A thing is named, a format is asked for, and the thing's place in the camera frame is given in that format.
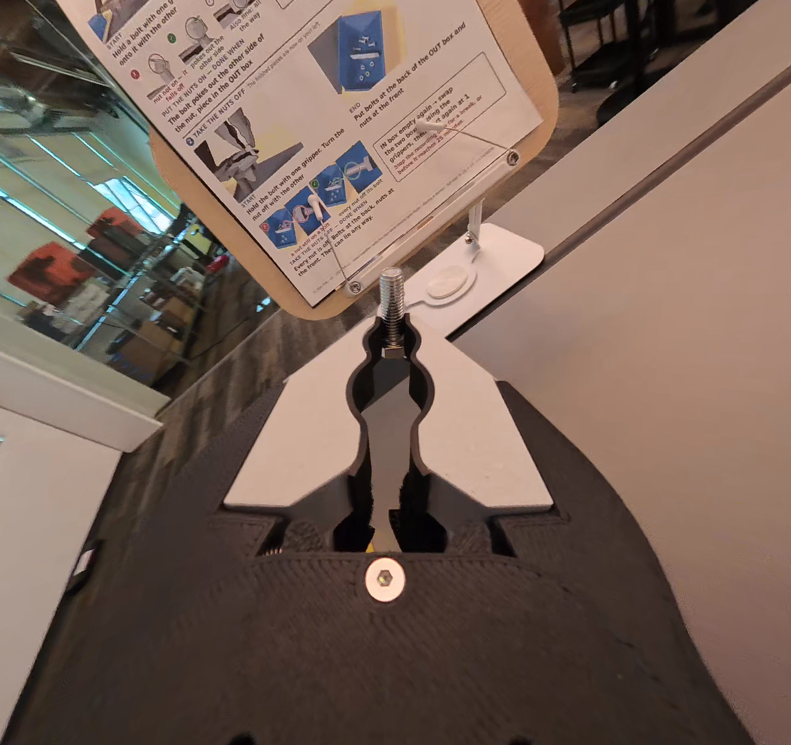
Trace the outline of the red canvas painting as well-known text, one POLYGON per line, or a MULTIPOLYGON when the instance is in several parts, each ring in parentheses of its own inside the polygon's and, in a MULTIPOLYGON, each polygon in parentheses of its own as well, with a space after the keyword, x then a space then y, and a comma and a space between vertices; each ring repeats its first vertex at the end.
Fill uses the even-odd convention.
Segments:
POLYGON ((105 209, 86 229, 94 239, 108 239, 116 246, 133 253, 141 253, 150 243, 145 229, 121 209, 105 209))
POLYGON ((94 272, 72 250, 50 242, 32 251, 6 280, 38 300, 61 307, 94 272))

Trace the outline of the white page ledge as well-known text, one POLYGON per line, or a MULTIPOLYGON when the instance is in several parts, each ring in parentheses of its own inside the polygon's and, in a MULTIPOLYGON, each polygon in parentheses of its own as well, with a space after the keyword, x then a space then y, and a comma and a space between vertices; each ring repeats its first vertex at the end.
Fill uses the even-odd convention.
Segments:
MULTIPOLYGON (((381 273, 384 267, 395 265, 408 259, 424 243, 428 242, 438 232, 444 230, 458 216, 481 204, 487 192, 500 181, 508 178, 512 174, 513 169, 518 168, 520 165, 521 155, 519 163, 513 167, 506 164, 504 154, 500 155, 484 171, 471 179, 469 183, 460 187, 459 190, 421 219, 420 222, 374 255, 365 265, 362 265, 359 270, 351 275, 350 280, 359 282, 361 293, 363 293, 370 287, 373 279, 381 273)), ((347 294, 343 287, 340 291, 350 299, 358 296, 347 294)))

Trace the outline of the white instruction sheet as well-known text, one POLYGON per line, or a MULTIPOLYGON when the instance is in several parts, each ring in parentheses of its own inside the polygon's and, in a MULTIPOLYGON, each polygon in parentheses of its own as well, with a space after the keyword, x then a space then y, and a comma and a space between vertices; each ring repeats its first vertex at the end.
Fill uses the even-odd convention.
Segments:
POLYGON ((312 307, 542 121, 476 0, 56 1, 312 307))

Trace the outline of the storage shelf with boxes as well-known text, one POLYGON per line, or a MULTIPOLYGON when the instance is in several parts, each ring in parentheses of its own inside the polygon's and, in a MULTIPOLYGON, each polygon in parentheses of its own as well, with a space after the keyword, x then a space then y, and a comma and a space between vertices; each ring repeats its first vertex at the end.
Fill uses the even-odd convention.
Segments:
POLYGON ((94 131, 2 137, 2 315, 174 396, 275 304, 163 180, 147 141, 125 149, 117 140, 94 131), (88 236, 110 207, 148 233, 141 253, 88 236), (6 280, 50 242, 95 270, 61 307, 6 280))

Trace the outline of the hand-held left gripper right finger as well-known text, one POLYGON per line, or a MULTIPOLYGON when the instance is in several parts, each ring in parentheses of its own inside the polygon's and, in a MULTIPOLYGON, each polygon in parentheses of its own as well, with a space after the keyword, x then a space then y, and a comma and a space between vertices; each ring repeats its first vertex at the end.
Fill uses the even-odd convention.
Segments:
POLYGON ((419 413, 388 514, 401 552, 441 553, 468 526, 549 512, 553 498, 498 381, 420 319, 405 318, 404 342, 419 413))

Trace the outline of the steel hex bolt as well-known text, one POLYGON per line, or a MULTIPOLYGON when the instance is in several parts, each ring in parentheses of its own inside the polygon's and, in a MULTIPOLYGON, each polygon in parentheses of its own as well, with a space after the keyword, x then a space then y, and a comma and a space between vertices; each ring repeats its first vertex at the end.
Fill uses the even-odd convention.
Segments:
POLYGON ((405 299, 404 275, 399 267, 388 267, 380 275, 381 320, 383 330, 382 357, 398 360, 404 357, 405 299))

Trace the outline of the wooden support post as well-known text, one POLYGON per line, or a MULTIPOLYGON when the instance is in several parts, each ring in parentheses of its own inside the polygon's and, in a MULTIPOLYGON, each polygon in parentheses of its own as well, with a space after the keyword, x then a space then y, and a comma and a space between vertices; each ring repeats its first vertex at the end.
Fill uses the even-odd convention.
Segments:
POLYGON ((517 0, 546 58, 553 76, 559 76, 565 67, 560 43, 557 12, 549 0, 517 0))

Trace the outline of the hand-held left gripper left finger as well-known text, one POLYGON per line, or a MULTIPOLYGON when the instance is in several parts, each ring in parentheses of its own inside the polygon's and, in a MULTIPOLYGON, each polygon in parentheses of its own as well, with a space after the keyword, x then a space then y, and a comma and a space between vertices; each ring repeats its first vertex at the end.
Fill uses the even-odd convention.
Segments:
POLYGON ((372 540, 367 427, 353 382, 371 362, 369 317, 297 370, 238 471, 224 507, 307 520, 337 551, 365 552, 372 540))

